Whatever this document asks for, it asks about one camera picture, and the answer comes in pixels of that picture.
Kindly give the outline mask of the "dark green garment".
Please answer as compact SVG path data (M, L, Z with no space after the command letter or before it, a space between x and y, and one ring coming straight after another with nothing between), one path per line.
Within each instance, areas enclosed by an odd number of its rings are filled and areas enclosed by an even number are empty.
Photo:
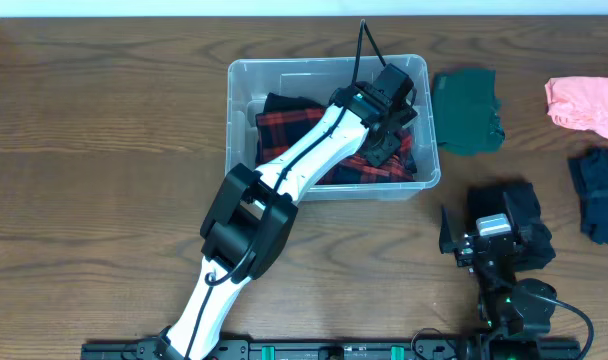
M434 77L432 109L438 146L461 156L495 153L505 140L495 95L496 72L461 68Z

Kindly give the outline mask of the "red plaid flannel shirt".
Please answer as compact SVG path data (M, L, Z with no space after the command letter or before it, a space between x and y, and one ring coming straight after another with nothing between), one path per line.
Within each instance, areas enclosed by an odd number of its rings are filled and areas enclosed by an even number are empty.
M322 118L323 107L271 111L256 116L259 133L255 163L262 165L281 155L310 131ZM381 166L373 167L361 155L352 155L334 166L318 185L412 182L418 172L411 155L409 130L396 133L401 146Z

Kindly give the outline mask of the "black garment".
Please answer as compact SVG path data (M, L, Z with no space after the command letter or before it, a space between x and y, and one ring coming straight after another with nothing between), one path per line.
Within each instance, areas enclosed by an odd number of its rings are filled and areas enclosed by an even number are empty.
M469 228L478 218L507 215L523 246L513 261L516 272L543 269L556 257L552 234L541 220L541 206L531 183L515 180L471 187L467 212Z
M324 112L326 107L306 97L288 97L269 93L263 106L263 114L305 112L307 110Z

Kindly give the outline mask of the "pink garment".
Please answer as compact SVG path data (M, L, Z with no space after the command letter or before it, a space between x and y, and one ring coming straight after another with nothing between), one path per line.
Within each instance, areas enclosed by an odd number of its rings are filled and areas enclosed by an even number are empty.
M554 124L608 139L608 77L551 78L544 88Z

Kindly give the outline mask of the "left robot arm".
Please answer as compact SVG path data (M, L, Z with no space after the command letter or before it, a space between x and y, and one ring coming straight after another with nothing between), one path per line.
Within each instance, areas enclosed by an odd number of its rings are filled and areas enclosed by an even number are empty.
M373 82L337 89L321 120L284 153L228 172L200 229L198 283L179 320L159 336L156 358L207 357L242 288L282 252L308 190L354 154L379 167L397 151L398 129L416 115L413 90L409 75L387 64Z

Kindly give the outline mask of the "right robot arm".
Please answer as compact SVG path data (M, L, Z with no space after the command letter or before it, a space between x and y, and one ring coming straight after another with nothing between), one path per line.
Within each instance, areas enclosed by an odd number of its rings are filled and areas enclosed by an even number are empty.
M493 331L509 338L551 331L556 291L540 280L516 279L526 242L509 211L481 217L467 231L462 220L442 208L439 249L476 276L480 318Z

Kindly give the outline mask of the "clear plastic storage container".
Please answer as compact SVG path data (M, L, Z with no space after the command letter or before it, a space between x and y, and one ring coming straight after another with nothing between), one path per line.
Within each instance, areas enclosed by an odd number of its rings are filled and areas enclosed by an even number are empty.
M412 182L315 185L305 201L407 200L422 190L435 187L441 178L428 66L415 54L387 55L385 61L407 73L414 82L413 108L418 116L409 130L413 136L410 155L417 173ZM352 57L239 59L228 69L226 160L229 171L239 163L253 169L258 130L255 116L262 112L268 94L305 97L327 104L332 93L345 87L354 68Z

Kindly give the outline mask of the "folded black garment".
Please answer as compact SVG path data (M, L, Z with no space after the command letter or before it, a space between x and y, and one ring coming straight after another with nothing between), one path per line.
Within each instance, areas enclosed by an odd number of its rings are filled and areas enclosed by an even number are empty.
M478 218L507 215L523 246L513 261L516 272L543 269L556 257L552 234L541 220L541 206L531 183L515 180L471 187L467 212L469 228Z

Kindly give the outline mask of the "dark navy garment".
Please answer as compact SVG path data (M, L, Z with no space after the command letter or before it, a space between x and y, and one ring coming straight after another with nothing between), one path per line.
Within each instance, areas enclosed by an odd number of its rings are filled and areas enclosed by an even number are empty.
M580 201L580 231L593 242L608 245L608 148L592 148L568 160Z

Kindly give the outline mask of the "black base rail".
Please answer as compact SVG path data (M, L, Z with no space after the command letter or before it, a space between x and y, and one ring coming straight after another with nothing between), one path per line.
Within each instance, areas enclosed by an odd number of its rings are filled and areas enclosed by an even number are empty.
M473 339L420 336L409 342L267 342L220 341L205 360L456 360L456 359L576 359L581 346L575 340L499 340L481 351ZM184 356L158 337L128 343L88 343L81 360L163 360Z

